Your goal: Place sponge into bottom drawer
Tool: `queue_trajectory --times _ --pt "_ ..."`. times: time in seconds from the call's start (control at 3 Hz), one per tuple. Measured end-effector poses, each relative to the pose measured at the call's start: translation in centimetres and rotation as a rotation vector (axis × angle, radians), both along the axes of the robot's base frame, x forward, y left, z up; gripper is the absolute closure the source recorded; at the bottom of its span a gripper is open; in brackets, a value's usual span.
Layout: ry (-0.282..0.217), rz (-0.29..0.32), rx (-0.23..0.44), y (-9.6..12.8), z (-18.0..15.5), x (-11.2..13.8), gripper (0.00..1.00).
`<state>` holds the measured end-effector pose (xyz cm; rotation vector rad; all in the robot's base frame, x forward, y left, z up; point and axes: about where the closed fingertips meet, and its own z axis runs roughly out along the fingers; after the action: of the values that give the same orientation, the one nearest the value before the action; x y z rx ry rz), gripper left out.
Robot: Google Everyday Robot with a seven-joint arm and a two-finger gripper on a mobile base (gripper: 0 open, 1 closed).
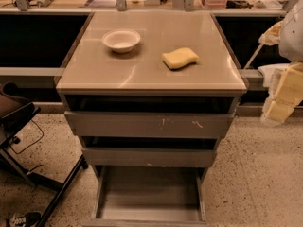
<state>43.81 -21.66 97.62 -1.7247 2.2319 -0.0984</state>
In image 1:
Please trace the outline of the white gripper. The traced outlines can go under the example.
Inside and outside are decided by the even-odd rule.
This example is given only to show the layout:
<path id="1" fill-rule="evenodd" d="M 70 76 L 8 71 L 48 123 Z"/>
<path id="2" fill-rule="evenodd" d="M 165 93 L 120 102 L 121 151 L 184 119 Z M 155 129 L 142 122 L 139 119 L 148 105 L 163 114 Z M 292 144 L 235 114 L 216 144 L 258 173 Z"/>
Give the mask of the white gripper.
<path id="1" fill-rule="evenodd" d="M 268 28 L 258 39 L 260 44 L 279 44 L 282 21 Z M 260 121 L 268 127 L 283 124 L 293 113 L 294 108 L 285 104 L 299 104 L 303 100 L 303 63 L 292 63 L 282 73 L 274 93 L 276 103 L 267 98 L 262 108 Z"/>

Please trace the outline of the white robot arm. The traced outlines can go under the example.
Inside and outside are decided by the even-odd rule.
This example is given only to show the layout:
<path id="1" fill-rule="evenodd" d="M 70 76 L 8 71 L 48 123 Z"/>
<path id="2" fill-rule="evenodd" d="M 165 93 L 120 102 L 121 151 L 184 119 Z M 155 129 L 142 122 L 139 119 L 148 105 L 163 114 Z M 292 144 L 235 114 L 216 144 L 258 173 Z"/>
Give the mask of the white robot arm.
<path id="1" fill-rule="evenodd" d="M 258 39 L 263 45 L 278 45 L 279 55 L 290 61 L 271 77 L 261 122 L 269 127 L 283 124 L 303 101 L 303 0 L 298 0 L 281 22 Z"/>

